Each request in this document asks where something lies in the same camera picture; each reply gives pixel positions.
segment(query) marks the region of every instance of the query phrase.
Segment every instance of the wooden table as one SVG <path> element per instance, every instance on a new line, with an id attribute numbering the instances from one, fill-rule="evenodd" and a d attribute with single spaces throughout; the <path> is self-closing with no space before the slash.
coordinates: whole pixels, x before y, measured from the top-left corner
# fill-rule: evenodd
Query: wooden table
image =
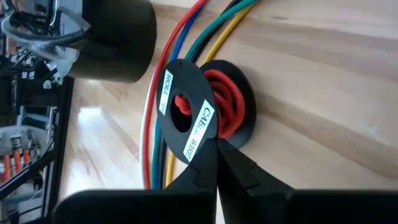
<path id="1" fill-rule="evenodd" d="M 157 47 L 144 77 L 133 85 L 76 81 L 61 198 L 141 187 L 139 126 L 150 77 L 195 2 L 152 1 Z M 180 56 L 228 3 L 208 3 Z M 216 56 L 239 66 L 255 90 L 257 126 L 242 151 L 296 188 L 397 189 L 397 8 L 395 0 L 261 1 Z M 184 167 L 178 162 L 175 175 Z"/>

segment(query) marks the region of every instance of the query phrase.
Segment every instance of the spool label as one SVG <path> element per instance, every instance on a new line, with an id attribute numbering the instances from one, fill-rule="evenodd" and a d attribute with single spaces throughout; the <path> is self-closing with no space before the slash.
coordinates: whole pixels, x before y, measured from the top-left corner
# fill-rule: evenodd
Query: spool label
<path id="1" fill-rule="evenodd" d="M 187 144 L 185 145 L 183 151 L 184 156 L 189 162 L 191 162 L 193 159 L 193 156 L 199 147 L 199 143 L 205 135 L 207 127 L 209 126 L 211 118 L 213 117 L 214 111 L 214 108 L 209 104 L 209 102 L 207 102 L 207 100 L 205 100 L 201 106 L 199 116 L 193 125 L 191 134 L 189 135 Z"/>
<path id="2" fill-rule="evenodd" d="M 173 74 L 171 74 L 171 72 L 169 72 L 166 69 L 163 81 L 162 95 L 160 97 L 160 103 L 159 103 L 159 111 L 163 114 L 163 116 L 166 114 L 167 103 L 169 102 L 172 82 L 173 82 Z"/>

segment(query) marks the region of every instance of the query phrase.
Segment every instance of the blue wire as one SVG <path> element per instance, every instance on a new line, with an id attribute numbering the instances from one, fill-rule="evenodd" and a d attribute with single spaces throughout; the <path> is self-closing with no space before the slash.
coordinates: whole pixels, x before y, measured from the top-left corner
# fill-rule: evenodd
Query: blue wire
<path id="1" fill-rule="evenodd" d="M 175 43 L 172 56 L 170 58 L 170 61 L 173 61 L 177 59 L 178 53 L 181 50 L 181 46 L 184 43 L 185 38 L 187 37 L 189 30 L 191 29 L 191 26 L 193 22 L 195 22 L 195 19 L 198 17 L 199 13 L 201 12 L 202 7 L 199 8 L 194 15 L 192 15 L 191 18 L 187 21 L 185 24 L 184 28 L 181 31 L 180 36 L 177 39 L 177 42 Z M 152 158 L 152 189 L 160 189 L 161 182 L 159 182 L 159 176 L 160 176 L 160 171 L 162 170 L 161 167 L 159 167 L 159 151 L 160 151 L 160 142 L 162 140 L 162 132 L 159 128 L 159 119 L 156 119 L 156 127 L 155 127 L 155 145 L 158 147 L 154 148 L 154 155 Z"/>

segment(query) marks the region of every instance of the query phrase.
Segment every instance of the white wire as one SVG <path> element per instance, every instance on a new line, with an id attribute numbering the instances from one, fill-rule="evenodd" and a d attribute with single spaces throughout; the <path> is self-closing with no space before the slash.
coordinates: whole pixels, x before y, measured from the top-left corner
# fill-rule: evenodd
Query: white wire
<path id="1" fill-rule="evenodd" d="M 26 205 L 28 202 L 30 202 L 39 192 L 41 192 L 43 190 L 43 188 L 41 188 L 40 190 L 38 190 L 38 191 L 36 191 L 36 193 L 35 194 L 33 194 L 33 196 L 29 199 L 29 200 L 27 200 L 25 203 L 23 203 L 21 206 L 19 206 L 20 208 L 21 207 L 23 207 L 24 205 Z M 17 210 L 15 210 L 15 211 L 13 211 L 13 212 L 11 212 L 10 214 L 8 214 L 8 216 L 10 216 L 10 215 L 12 215 L 12 214 L 14 214 L 14 213 L 16 213 L 16 212 L 18 212 L 19 211 L 19 208 L 17 209 Z"/>
<path id="2" fill-rule="evenodd" d="M 55 19 L 57 18 L 57 10 L 60 7 L 61 2 L 62 2 L 62 0 L 55 0 L 54 11 L 52 14 L 50 26 L 54 26 L 54 24 L 55 24 Z"/>
<path id="3" fill-rule="evenodd" d="M 139 141 L 139 164 L 140 164 L 140 173 L 141 173 L 141 181 L 142 181 L 142 188 L 145 189 L 145 172 L 144 172 L 144 128 L 145 128 L 145 120 L 147 118 L 147 110 L 148 110 L 148 102 L 149 102 L 149 93 L 150 89 L 152 88 L 152 84 L 154 82 L 155 72 L 152 74 L 152 78 L 149 83 L 147 98 L 145 100 L 144 105 L 144 112 L 142 113 L 142 120 L 141 120 L 141 135 Z"/>

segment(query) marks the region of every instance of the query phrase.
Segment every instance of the wire bundle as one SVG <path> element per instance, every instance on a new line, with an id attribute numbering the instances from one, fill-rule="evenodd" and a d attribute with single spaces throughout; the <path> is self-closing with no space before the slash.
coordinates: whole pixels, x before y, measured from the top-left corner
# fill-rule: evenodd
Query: wire bundle
<path id="1" fill-rule="evenodd" d="M 188 33 L 189 28 L 192 24 L 188 23 L 188 19 L 190 22 L 193 23 L 193 21 L 196 19 L 196 16 L 200 12 L 201 8 L 203 5 L 207 2 L 208 0 L 199 0 L 188 12 L 186 15 L 184 15 L 183 19 L 177 24 L 176 28 L 172 32 L 171 36 L 169 37 L 165 48 L 160 56 L 159 63 L 156 66 L 155 72 L 153 74 L 149 91 L 147 94 L 147 99 L 146 103 L 144 106 L 144 116 L 142 119 L 142 124 L 141 124 L 141 143 L 140 143 L 140 161 L 141 161 L 141 169 L 142 169 L 142 182 L 144 184 L 145 189 L 149 189 L 152 187 L 153 189 L 158 189 L 161 186 L 161 168 L 159 167 L 160 163 L 164 163 L 164 159 L 160 157 L 157 159 L 156 157 L 159 157 L 159 154 L 165 154 L 165 143 L 161 138 L 161 132 L 159 129 L 159 124 L 157 123 L 156 128 L 155 128 L 155 150 L 154 150 L 154 160 L 153 160 L 153 167 L 152 167 L 152 185 L 150 184 L 149 180 L 149 161 L 148 161 L 148 143 L 149 143 L 149 125 L 150 125 L 150 113 L 152 111 L 153 107 L 153 102 L 154 102 L 154 95 L 155 95 L 155 87 L 157 85 L 157 82 L 159 81 L 160 78 L 160 71 L 163 67 L 163 64 L 165 62 L 165 58 L 167 55 L 167 52 L 169 51 L 169 48 L 172 45 L 172 42 L 176 38 L 178 32 L 182 28 L 182 26 L 187 23 L 184 27 L 184 30 Z M 240 11 L 238 15 L 234 17 L 234 19 L 231 21 L 231 23 L 228 25 L 228 27 L 225 29 L 225 31 L 222 33 L 222 35 L 219 37 L 219 39 L 216 41 L 216 45 L 212 47 L 211 52 L 209 55 L 206 57 L 206 61 L 211 60 L 213 56 L 215 55 L 216 51 L 221 47 L 221 44 L 224 42 L 224 40 L 227 38 L 227 36 L 232 32 L 232 30 L 236 27 L 236 25 L 239 23 L 239 21 L 249 12 L 249 10 L 253 7 L 254 3 L 256 3 L 258 0 L 234 0 L 231 2 L 231 4 L 227 7 L 227 9 L 218 17 L 215 21 L 213 21 L 197 38 L 197 40 L 193 43 L 191 46 L 190 50 L 188 51 L 188 54 L 186 55 L 185 59 L 186 60 L 193 60 L 195 61 L 198 56 L 201 54 L 201 52 L 204 49 L 204 46 L 208 43 L 208 41 L 211 39 L 212 35 L 223 25 L 225 21 L 230 19 L 233 15 L 235 15 L 237 12 Z M 177 41 L 176 48 L 174 50 L 174 53 L 172 55 L 172 60 L 177 58 L 178 51 L 181 48 L 182 44 L 186 34 L 184 33 L 184 30 L 178 40 L 181 39 L 181 41 Z M 208 75 L 215 75 L 218 78 L 222 77 L 223 75 L 220 75 L 219 71 L 210 71 L 208 72 Z M 227 104 L 229 107 L 232 107 L 232 103 L 229 99 L 224 99 L 226 100 Z M 232 116 L 232 114 L 229 114 L 227 117 L 227 120 L 223 119 L 224 125 L 229 121 Z M 239 122 L 234 123 L 232 122 L 233 126 L 236 126 Z M 234 131 L 231 131 L 233 129 L 227 129 L 229 130 L 228 133 L 226 133 L 226 136 L 229 135 L 230 133 L 233 134 Z M 167 172 L 167 180 L 166 180 L 166 185 L 169 185 L 172 180 L 172 169 L 174 166 L 174 160 L 175 156 L 171 153 L 170 154 L 170 159 L 168 163 L 168 172 Z"/>
<path id="2" fill-rule="evenodd" d="M 18 27 L 22 26 L 33 34 L 41 34 L 46 28 L 44 23 L 45 16 L 29 14 L 23 11 L 14 13 L 12 23 Z"/>
<path id="3" fill-rule="evenodd" d="M 207 70 L 205 76 L 210 82 L 217 104 L 218 137 L 227 139 L 235 133 L 243 122 L 245 112 L 243 95 L 234 81 L 225 73 L 219 70 Z M 180 108 L 181 113 L 192 115 L 189 103 L 183 96 L 177 95 L 174 103 Z"/>

